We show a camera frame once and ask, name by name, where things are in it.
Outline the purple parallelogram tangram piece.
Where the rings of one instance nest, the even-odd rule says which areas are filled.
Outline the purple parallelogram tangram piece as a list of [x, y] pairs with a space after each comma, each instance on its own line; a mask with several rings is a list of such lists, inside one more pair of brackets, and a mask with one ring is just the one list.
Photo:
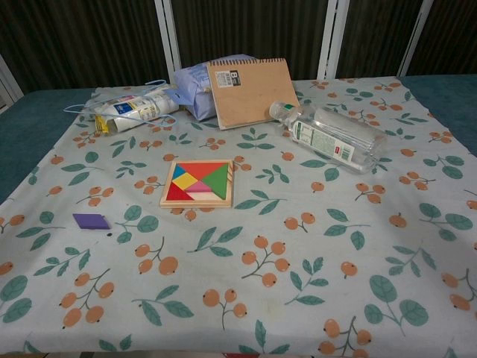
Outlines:
[[110, 226], [101, 214], [73, 213], [78, 227], [85, 230], [108, 230]]

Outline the yellow square piece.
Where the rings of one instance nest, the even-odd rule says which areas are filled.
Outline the yellow square piece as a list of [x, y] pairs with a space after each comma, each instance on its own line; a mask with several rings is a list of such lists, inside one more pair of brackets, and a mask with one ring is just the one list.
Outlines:
[[176, 177], [172, 180], [176, 186], [178, 186], [181, 190], [185, 191], [190, 186], [193, 186], [198, 182], [198, 179], [190, 175], [188, 172]]

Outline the wooden tangram tray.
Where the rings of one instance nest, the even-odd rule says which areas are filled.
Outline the wooden tangram tray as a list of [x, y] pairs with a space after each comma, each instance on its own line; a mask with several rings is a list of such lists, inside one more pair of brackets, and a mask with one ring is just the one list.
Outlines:
[[[214, 192], [199, 192], [191, 193], [187, 192], [193, 201], [166, 201], [168, 189], [171, 185], [172, 175], [174, 168], [178, 163], [194, 163], [194, 162], [227, 162], [228, 174], [227, 174], [227, 197], [223, 200], [220, 199]], [[168, 177], [165, 182], [164, 189], [162, 191], [162, 197], [159, 205], [162, 208], [229, 208], [233, 203], [233, 162], [232, 160], [175, 160], [171, 164], [171, 168], [168, 173]]]

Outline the green large triangle piece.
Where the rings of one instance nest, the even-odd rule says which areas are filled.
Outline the green large triangle piece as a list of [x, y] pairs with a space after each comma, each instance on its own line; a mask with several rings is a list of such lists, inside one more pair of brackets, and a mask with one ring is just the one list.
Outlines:
[[228, 164], [225, 163], [202, 178], [202, 182], [223, 200], [227, 197], [227, 174]]

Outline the orange-red wooden tangram piece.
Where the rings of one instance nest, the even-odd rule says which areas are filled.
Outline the orange-red wooden tangram piece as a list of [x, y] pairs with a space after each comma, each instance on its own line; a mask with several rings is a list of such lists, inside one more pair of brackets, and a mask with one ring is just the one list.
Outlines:
[[219, 168], [227, 162], [194, 162], [194, 163], [178, 163], [186, 172], [198, 180]]

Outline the pink triangle piece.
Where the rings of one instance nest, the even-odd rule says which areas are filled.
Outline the pink triangle piece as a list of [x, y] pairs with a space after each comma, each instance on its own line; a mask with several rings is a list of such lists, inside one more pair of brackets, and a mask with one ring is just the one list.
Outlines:
[[195, 182], [194, 184], [192, 184], [191, 186], [188, 186], [187, 188], [185, 188], [185, 191], [191, 192], [191, 193], [199, 193], [199, 192], [212, 192], [212, 189], [208, 185], [206, 185], [205, 183], [199, 180]]

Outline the red triangle piece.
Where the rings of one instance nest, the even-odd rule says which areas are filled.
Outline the red triangle piece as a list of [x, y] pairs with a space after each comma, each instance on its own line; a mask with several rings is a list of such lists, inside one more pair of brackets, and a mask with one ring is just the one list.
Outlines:
[[175, 183], [171, 183], [167, 196], [166, 201], [193, 201], [193, 197], [191, 197], [187, 192], [182, 190], [179, 186]]

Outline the floral leaf fruit tablecloth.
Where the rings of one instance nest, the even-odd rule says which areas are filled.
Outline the floral leaf fruit tablecloth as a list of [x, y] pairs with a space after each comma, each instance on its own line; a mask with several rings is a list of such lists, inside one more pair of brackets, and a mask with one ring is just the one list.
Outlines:
[[[119, 89], [33, 92], [0, 114], [0, 356], [477, 358], [477, 77], [295, 87], [385, 132], [371, 172], [274, 123], [178, 113], [102, 136], [63, 111]], [[162, 208], [175, 160], [232, 160], [232, 206]]]

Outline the brown spiral notebook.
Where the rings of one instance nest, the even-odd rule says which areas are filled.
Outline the brown spiral notebook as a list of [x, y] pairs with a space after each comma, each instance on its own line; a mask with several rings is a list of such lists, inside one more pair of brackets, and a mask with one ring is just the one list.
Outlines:
[[299, 105], [284, 58], [214, 60], [206, 67], [223, 131], [269, 122], [276, 101]]

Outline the light blue plastic package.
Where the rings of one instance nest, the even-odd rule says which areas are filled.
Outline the light blue plastic package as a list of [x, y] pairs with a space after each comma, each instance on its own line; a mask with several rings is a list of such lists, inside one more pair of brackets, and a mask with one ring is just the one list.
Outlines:
[[[218, 58], [215, 61], [243, 62], [255, 60], [246, 54], [234, 54]], [[216, 116], [215, 102], [212, 94], [212, 86], [209, 80], [207, 63], [198, 63], [194, 66], [179, 69], [174, 73], [174, 81], [177, 91], [186, 103], [186, 109], [198, 120]], [[217, 72], [221, 87], [237, 87], [240, 85], [240, 77], [236, 70]]]

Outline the clear plastic water bottle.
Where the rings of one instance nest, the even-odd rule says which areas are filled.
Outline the clear plastic water bottle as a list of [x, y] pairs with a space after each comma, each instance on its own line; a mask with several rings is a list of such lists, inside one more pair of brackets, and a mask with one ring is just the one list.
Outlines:
[[360, 174], [371, 171], [385, 151], [384, 132], [333, 110], [275, 101], [269, 115], [295, 143]]

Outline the white yellow snack bag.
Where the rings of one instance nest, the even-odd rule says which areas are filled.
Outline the white yellow snack bag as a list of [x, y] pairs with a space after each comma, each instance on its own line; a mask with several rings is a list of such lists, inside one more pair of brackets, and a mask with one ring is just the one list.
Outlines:
[[162, 89], [111, 98], [93, 108], [95, 129], [100, 134], [112, 135], [143, 124], [155, 125], [173, 119], [171, 114], [179, 108]]

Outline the dark pleated curtain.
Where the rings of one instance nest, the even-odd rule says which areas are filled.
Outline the dark pleated curtain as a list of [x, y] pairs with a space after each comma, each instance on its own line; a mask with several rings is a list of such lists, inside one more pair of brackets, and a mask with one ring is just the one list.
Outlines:
[[[336, 75], [395, 75], [423, 0], [350, 0]], [[180, 61], [284, 57], [318, 72], [327, 0], [171, 0]], [[154, 0], [0, 0], [0, 56], [20, 89], [140, 85], [168, 70]], [[477, 0], [434, 0], [410, 75], [477, 74]]]

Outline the white slotted metal post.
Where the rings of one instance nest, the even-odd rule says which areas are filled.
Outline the white slotted metal post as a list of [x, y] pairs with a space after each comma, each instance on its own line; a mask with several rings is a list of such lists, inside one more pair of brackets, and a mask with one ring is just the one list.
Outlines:
[[411, 36], [409, 37], [408, 45], [402, 57], [402, 61], [399, 65], [399, 69], [397, 72], [398, 77], [405, 77], [407, 75], [408, 68], [413, 59], [417, 44], [420, 40], [420, 36], [425, 27], [426, 20], [428, 19], [433, 3], [434, 0], [422, 0], [419, 12], [417, 14], [417, 18], [414, 23], [413, 30], [411, 32]]
[[176, 23], [172, 9], [172, 0], [154, 0], [159, 23], [162, 47], [170, 81], [174, 80], [174, 72], [182, 68]]
[[0, 114], [24, 96], [13, 73], [0, 54]]
[[328, 0], [318, 61], [317, 79], [335, 79], [350, 0]]

